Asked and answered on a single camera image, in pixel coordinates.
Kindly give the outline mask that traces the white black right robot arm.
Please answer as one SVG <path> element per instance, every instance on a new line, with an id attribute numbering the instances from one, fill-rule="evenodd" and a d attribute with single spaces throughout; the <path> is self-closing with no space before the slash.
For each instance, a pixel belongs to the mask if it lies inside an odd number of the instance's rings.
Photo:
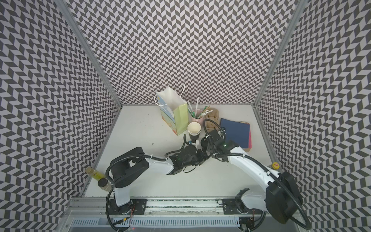
<path id="1" fill-rule="evenodd" d="M 205 139 L 213 157 L 238 167 L 260 186 L 261 192 L 247 190 L 241 195 L 246 208 L 267 212 L 281 224 L 292 220 L 305 230 L 312 229 L 298 186 L 290 173 L 280 173 L 262 164 L 235 142 L 222 138 L 217 130 L 207 132 Z"/>

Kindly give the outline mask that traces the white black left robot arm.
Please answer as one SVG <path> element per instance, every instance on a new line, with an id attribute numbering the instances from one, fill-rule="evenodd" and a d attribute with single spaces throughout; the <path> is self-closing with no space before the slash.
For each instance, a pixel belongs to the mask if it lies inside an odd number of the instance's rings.
<path id="1" fill-rule="evenodd" d="M 200 166 L 209 158 L 206 150 L 188 142 L 180 149 L 166 153 L 164 158 L 145 154 L 141 147 L 137 147 L 111 161 L 105 175 L 113 186 L 116 206 L 129 206 L 129 187 L 146 171 L 173 176 L 189 166 Z"/>

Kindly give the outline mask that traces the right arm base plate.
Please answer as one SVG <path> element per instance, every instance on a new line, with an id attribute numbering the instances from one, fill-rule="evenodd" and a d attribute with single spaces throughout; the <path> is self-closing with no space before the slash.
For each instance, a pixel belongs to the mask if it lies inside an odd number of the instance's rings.
<path id="1" fill-rule="evenodd" d="M 248 209 L 244 205 L 238 206 L 234 198 L 222 199 L 222 208 L 224 215 L 242 215 L 248 213 Z"/>

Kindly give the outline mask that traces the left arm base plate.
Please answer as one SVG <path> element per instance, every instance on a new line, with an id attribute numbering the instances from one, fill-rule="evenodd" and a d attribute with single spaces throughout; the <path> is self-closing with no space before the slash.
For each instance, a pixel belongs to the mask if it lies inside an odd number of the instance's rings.
<path id="1" fill-rule="evenodd" d="M 106 213 L 109 215 L 143 215 L 146 210 L 147 199 L 133 199 L 129 203 L 118 206 L 115 199 L 110 199 Z"/>

